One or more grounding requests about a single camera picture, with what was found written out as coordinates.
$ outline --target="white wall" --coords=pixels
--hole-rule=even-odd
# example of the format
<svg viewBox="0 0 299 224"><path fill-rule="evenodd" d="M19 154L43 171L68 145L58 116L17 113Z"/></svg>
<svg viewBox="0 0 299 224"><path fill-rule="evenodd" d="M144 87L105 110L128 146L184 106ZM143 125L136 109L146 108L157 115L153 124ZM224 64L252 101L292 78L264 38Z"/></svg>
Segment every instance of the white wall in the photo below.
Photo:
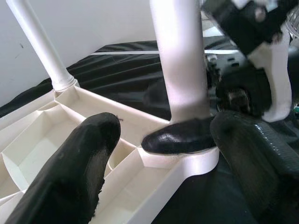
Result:
<svg viewBox="0 0 299 224"><path fill-rule="evenodd" d="M149 0L31 0L69 66L111 43L154 40ZM0 1L0 106L48 77L26 36Z"/></svg>

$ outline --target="black cloth surface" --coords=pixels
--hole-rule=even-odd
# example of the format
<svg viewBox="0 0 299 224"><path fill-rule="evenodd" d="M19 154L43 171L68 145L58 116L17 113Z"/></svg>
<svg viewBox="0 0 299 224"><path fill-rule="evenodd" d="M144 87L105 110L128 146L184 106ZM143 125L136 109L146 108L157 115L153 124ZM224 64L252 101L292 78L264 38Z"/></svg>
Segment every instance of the black cloth surface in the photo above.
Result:
<svg viewBox="0 0 299 224"><path fill-rule="evenodd" d="M227 38L205 38L206 49L234 49ZM108 45L103 51L157 50L156 42ZM170 109L163 81L159 55L88 56L70 66L68 71L82 88L153 114L170 119ZM160 83L162 100L144 100L148 89ZM52 89L44 80L0 108L0 117L20 108ZM220 155L210 173L193 176L183 182L154 220L155 224L255 224L240 186Z"/></svg>

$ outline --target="white plastic tray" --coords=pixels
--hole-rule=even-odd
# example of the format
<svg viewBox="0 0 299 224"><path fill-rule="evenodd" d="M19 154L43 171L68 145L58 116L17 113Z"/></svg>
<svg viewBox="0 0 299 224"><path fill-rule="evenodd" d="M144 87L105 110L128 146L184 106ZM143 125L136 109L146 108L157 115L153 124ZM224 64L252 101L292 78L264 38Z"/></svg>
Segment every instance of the white plastic tray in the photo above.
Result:
<svg viewBox="0 0 299 224"><path fill-rule="evenodd" d="M100 112L118 116L121 139L106 166L105 184L92 224L150 223L187 177L207 173L218 162L216 148L172 156L145 152L136 146L145 135L168 125L169 121L78 87L68 89L57 98L53 95L53 101L45 100L42 107L41 100L37 102L38 106L35 101L26 105L36 107L35 112L0 130L5 135L12 133L7 139L0 137L0 151L3 150L0 214L5 212L5 217L20 198L18 195L12 200L14 195L28 188L71 131L88 116Z"/></svg>

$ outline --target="white vertical pole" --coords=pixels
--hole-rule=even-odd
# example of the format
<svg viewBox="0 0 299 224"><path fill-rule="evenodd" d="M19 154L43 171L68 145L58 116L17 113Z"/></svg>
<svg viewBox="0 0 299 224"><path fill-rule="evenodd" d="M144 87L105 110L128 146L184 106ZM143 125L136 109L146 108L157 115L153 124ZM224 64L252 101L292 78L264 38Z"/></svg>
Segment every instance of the white vertical pole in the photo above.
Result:
<svg viewBox="0 0 299 224"><path fill-rule="evenodd" d="M198 0L151 0L172 122L210 116Z"/></svg>
<svg viewBox="0 0 299 224"><path fill-rule="evenodd" d="M47 70L54 90L63 91L75 85L76 79L66 70L29 1L7 0L7 4Z"/></svg>

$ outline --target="white tube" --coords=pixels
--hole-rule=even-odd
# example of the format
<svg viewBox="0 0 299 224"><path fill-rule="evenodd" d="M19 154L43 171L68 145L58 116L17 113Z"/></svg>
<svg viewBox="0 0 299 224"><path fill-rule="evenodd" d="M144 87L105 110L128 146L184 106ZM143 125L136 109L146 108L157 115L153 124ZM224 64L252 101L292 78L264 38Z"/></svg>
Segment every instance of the white tube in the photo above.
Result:
<svg viewBox="0 0 299 224"><path fill-rule="evenodd" d="M76 79L66 70L29 1L7 0L7 4L47 70L54 90L63 91L76 84Z"/></svg>
<svg viewBox="0 0 299 224"><path fill-rule="evenodd" d="M210 116L199 1L151 0L172 122Z"/></svg>

